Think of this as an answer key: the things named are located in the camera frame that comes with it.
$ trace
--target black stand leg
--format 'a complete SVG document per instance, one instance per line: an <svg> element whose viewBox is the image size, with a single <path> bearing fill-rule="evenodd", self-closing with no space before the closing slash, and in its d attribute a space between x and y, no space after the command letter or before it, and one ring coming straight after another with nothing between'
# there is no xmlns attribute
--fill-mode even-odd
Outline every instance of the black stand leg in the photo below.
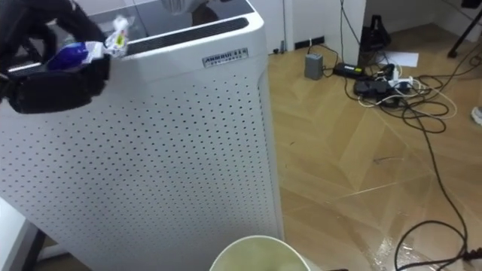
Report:
<svg viewBox="0 0 482 271"><path fill-rule="evenodd" d="M448 53L449 58L456 58L457 57L457 49L459 49L460 44L467 38L468 34L472 29L475 27L476 24L480 21L482 18L482 10L480 10L479 14L474 18L470 26L465 30L465 32L462 34L462 36L459 38L459 40L453 45L452 50Z"/></svg>

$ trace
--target white paper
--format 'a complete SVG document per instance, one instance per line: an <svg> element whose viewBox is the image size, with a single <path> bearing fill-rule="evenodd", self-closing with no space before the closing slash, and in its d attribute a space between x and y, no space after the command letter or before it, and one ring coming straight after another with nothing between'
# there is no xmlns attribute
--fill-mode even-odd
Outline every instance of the white paper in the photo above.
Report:
<svg viewBox="0 0 482 271"><path fill-rule="evenodd" d="M386 58L389 59L388 63L396 64L400 66L413 67L415 68L419 62L418 53L405 53L405 52L391 52L386 51L385 54L379 53L377 57L377 62L380 64L388 64Z"/></svg>

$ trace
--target charger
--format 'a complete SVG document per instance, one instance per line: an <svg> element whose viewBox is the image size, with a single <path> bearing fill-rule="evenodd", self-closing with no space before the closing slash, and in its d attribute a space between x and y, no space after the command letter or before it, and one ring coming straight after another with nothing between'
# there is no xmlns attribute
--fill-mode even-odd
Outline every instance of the charger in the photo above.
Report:
<svg viewBox="0 0 482 271"><path fill-rule="evenodd" d="M346 63L336 64L336 66L333 68L333 74L352 79L359 79L367 76L362 67Z"/></svg>
<svg viewBox="0 0 482 271"><path fill-rule="evenodd" d="M304 77L319 80L323 76L323 56L309 53L304 59Z"/></svg>

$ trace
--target bin rim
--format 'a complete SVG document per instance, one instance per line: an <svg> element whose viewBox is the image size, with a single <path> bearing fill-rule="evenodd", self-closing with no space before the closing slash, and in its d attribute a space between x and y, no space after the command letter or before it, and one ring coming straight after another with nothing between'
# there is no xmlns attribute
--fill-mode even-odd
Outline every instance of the bin rim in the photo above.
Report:
<svg viewBox="0 0 482 271"><path fill-rule="evenodd" d="M307 270L311 270L311 268L308 266L307 262L304 260L304 257L301 256L301 254L299 254L294 248L292 248L290 245L288 245L287 243L283 242L282 240L279 240L279 239L276 239L276 238L273 238L271 236L247 236L247 237L243 237L233 243L231 243L229 246L227 246L217 257L216 257L216 260L214 261L214 263L212 264L211 268L209 269L209 271L212 271L212 268L214 266L216 266L217 262L220 260L221 256L230 248L232 248L233 246L237 245L238 243L241 243L243 241L246 241L248 239L257 239L257 238L263 238L263 239L270 239L270 240L273 240L275 242L278 242L279 244L281 245L284 245L286 248L288 248L289 250L291 250L292 252L294 252L298 258L303 262L303 265L307 268Z"/></svg>

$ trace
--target laminate floor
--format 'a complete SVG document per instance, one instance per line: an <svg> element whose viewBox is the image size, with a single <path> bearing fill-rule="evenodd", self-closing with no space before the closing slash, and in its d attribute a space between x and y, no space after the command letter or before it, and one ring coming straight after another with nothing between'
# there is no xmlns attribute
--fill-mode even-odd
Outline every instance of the laminate floor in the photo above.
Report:
<svg viewBox="0 0 482 271"><path fill-rule="evenodd" d="M463 44L460 56L448 59L456 36L436 26L392 38L390 50L420 53L418 67L404 68L404 77L451 74L474 46ZM326 65L334 61L325 49L316 50L325 55ZM342 78L304 78L305 53L270 57L286 241L326 270L393 270L395 246L414 224L437 219L461 229L438 186L423 134L349 100ZM460 71L469 68L466 62ZM469 117L474 106L482 105L481 78L482 68L477 68L452 80L444 93L457 104L458 114L446 120L445 133L429 136L442 180L467 222L469 248L482 246L482 126ZM437 113L440 108L423 110ZM427 120L426 126L438 129L440 124ZM461 244L455 233L425 226L407 238L399 263L453 257ZM38 267L57 269L85 268L68 258ZM461 262L449 268L464 269L473 268Z"/></svg>

